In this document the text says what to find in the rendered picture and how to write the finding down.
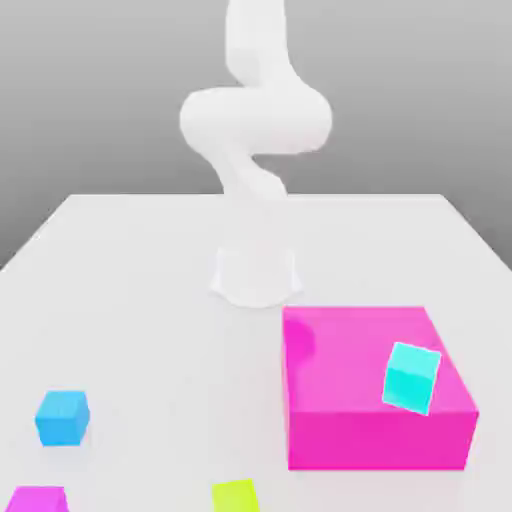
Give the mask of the small cyan cube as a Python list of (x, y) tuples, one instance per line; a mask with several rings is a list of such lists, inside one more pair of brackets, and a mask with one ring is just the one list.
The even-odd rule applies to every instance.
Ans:
[(384, 378), (382, 402), (428, 416), (442, 354), (395, 342)]

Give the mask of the small yellow cube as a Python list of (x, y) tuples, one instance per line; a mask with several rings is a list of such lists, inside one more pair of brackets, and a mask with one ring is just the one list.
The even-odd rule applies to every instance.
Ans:
[(214, 484), (212, 500), (214, 512), (260, 512), (251, 479)]

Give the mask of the small blue cube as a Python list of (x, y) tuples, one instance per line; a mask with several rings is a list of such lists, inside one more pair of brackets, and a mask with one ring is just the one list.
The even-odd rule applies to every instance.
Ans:
[(43, 446), (79, 446), (90, 421), (84, 391), (48, 391), (35, 416)]

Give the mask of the small magenta cube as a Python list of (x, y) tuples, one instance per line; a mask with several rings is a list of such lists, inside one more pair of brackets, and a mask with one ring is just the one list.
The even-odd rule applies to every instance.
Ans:
[(4, 512), (69, 512), (60, 486), (18, 486)]

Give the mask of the large pink box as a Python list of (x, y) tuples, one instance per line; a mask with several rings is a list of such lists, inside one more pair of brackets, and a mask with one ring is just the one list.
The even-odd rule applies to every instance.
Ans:
[[(398, 343), (440, 355), (425, 414), (383, 399)], [(424, 308), (286, 306), (281, 374), (289, 469), (464, 469), (479, 411)]]

